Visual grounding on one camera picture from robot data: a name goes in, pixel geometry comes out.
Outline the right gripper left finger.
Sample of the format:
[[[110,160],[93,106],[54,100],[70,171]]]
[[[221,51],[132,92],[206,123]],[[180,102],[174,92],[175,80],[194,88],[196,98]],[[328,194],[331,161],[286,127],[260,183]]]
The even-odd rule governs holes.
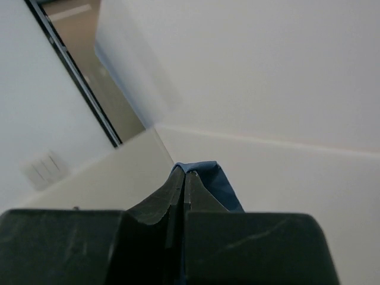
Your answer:
[[[126,211],[12,209],[1,216],[2,284],[176,284],[185,173]]]

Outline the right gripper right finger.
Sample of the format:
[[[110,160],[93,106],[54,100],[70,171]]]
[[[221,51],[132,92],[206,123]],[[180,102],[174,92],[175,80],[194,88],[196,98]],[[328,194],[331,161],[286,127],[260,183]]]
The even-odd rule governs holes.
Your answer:
[[[227,210],[200,177],[185,178],[184,270],[188,284],[338,284],[318,222],[301,213]]]

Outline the blue cartoon print pillowcase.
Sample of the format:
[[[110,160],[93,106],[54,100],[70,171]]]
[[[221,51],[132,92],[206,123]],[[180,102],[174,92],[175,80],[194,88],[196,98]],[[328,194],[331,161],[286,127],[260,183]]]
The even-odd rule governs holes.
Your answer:
[[[171,172],[177,167],[180,167],[185,173],[197,172],[204,187],[228,211],[234,213],[244,212],[227,176],[216,161],[177,162],[172,167]]]

